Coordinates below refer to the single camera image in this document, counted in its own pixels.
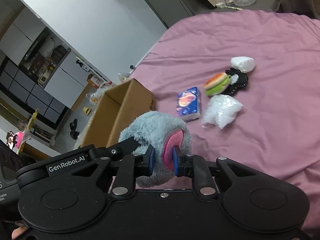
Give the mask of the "operator hand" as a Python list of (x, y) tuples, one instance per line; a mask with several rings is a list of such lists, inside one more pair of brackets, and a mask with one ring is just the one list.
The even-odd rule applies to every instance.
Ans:
[(15, 229), (11, 234), (11, 239), (16, 239), (18, 236), (20, 236), (22, 233), (24, 233), (27, 230), (27, 227), (19, 227)]

